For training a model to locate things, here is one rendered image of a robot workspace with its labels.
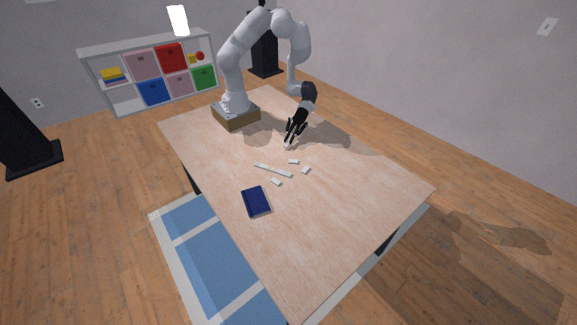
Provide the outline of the dark blue notebook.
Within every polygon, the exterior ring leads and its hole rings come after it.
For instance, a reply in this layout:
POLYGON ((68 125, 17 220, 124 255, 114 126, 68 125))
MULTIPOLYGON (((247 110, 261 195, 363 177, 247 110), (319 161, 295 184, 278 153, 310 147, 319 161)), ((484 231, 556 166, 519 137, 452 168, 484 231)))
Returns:
POLYGON ((260 185, 241 191, 249 218, 271 212, 270 206, 260 185))

